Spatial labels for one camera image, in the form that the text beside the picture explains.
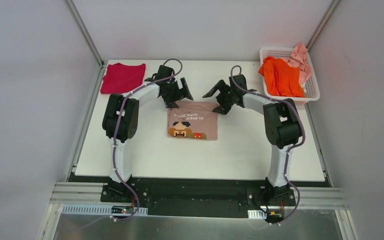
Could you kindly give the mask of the dusty pink graphic t-shirt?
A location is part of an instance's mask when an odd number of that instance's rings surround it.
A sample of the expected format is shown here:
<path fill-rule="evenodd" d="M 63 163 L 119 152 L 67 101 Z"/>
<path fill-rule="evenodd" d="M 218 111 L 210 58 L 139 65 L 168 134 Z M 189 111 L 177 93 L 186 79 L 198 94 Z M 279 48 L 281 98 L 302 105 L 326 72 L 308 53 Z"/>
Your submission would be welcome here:
<path fill-rule="evenodd" d="M 177 101 L 177 108 L 167 110 L 167 134 L 171 138 L 216 141 L 218 116 L 213 110 L 217 103 Z"/>

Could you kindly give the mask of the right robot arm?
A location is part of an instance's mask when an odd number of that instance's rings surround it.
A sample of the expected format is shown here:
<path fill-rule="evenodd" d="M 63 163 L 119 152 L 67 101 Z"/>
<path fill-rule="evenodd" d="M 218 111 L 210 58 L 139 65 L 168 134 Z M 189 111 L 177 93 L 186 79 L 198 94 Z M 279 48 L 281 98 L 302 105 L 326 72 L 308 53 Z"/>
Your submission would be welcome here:
<path fill-rule="evenodd" d="M 229 84 L 219 80 L 204 98 L 215 96 L 218 106 L 215 113 L 226 115 L 234 105 L 253 110 L 264 117 L 266 138 L 272 145 L 271 163 L 266 178 L 269 188 L 264 190 L 264 200 L 276 205 L 284 198 L 281 188 L 288 188 L 288 168 L 293 149 L 305 139 L 304 127 L 295 102 L 290 99 L 270 98 L 255 89 L 248 89 L 242 74 L 229 77 Z"/>

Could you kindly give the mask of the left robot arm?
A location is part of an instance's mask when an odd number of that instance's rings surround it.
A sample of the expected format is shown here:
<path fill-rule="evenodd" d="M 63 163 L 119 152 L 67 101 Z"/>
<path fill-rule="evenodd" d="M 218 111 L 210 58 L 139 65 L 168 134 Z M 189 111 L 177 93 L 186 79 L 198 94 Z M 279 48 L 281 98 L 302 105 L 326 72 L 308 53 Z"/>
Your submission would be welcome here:
<path fill-rule="evenodd" d="M 157 73 L 144 80 L 144 83 L 126 94 L 112 93 L 107 102 L 102 120 L 102 128 L 111 143 L 112 181 L 119 183 L 113 195 L 120 202 L 132 198 L 133 189 L 122 182 L 132 176 L 132 160 L 128 150 L 139 125 L 139 110 L 149 101 L 162 98 L 167 109 L 178 108 L 177 102 L 183 99 L 193 100 L 187 80 L 179 80 L 173 68 L 160 65 Z"/>

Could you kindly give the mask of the folded red t-shirt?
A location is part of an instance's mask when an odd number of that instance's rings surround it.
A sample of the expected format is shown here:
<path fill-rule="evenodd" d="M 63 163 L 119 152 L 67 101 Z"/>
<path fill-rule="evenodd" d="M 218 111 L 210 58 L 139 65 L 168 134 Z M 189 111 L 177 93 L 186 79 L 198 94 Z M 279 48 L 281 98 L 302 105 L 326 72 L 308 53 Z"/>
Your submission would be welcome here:
<path fill-rule="evenodd" d="M 143 84 L 145 73 L 145 63 L 140 65 L 110 64 L 102 79 L 100 93 L 103 95 L 128 93 Z"/>

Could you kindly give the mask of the orange t-shirt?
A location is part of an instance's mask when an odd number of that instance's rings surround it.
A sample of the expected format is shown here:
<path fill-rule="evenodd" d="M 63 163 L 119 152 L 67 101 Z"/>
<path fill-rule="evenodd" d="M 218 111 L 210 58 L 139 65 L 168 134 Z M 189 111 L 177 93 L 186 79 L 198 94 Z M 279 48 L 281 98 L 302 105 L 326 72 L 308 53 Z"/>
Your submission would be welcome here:
<path fill-rule="evenodd" d="M 304 92 L 299 84 L 299 69 L 291 67 L 281 58 L 268 56 L 258 73 L 264 77 L 267 92 L 271 96 L 304 98 Z"/>

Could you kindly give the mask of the light pink crumpled t-shirt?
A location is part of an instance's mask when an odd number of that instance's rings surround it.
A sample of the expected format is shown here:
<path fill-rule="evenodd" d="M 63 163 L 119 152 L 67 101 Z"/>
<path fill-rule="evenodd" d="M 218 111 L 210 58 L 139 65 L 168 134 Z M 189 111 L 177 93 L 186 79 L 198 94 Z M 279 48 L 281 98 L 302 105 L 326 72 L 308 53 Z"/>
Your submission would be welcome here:
<path fill-rule="evenodd" d="M 298 82 L 304 88 L 306 82 L 312 77 L 313 70 L 309 64 L 308 49 L 302 42 L 293 48 L 290 56 L 286 59 L 286 63 L 290 67 L 299 69 Z"/>

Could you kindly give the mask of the white plastic laundry basket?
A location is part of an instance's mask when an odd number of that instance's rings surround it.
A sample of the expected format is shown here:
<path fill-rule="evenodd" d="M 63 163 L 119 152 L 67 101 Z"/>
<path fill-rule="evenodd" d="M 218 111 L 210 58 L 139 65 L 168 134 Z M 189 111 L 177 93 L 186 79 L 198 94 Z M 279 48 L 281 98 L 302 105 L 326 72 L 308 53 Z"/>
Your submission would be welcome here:
<path fill-rule="evenodd" d="M 264 94 L 273 99 L 291 98 L 297 104 L 320 99 L 320 90 L 307 48 L 262 47 L 259 50 Z"/>

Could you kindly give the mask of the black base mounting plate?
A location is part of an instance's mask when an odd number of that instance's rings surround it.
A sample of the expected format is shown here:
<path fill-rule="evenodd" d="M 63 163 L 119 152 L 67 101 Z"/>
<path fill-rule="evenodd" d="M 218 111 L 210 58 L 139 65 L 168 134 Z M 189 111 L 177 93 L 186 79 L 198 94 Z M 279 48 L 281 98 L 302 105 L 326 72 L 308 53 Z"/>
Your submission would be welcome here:
<path fill-rule="evenodd" d="M 147 209 L 150 216 L 247 218 L 250 210 L 295 207 L 292 189 L 273 195 L 265 180 L 215 180 L 132 177 L 127 185 L 108 180 L 104 203 Z"/>

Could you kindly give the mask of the aluminium frame rail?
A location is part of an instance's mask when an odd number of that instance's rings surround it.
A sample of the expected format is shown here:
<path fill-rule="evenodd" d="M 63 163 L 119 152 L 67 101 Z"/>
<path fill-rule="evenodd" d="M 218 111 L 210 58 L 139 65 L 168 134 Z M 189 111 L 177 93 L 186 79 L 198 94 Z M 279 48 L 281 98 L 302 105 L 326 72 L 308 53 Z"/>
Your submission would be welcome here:
<path fill-rule="evenodd" d="M 260 187 L 255 191 L 251 191 L 250 188 L 230 190 L 220 187 L 217 187 L 215 191 L 204 191 L 198 188 L 192 189 L 186 185 L 180 186 L 179 189 L 168 186 L 136 186 L 135 192 L 139 197 L 139 206 L 147 209 L 161 204 L 164 200 L 175 202 L 185 200 L 187 203 L 225 201 L 236 202 L 241 206 L 252 205 L 256 202 L 261 206 L 280 207 L 284 205 L 288 208 L 298 207 L 299 209 L 346 210 L 349 207 L 342 189 L 327 187 L 300 187 L 272 200 L 264 200 Z M 121 193 L 107 183 L 57 182 L 50 203 L 129 206 L 135 203 L 133 197 L 130 191 Z"/>

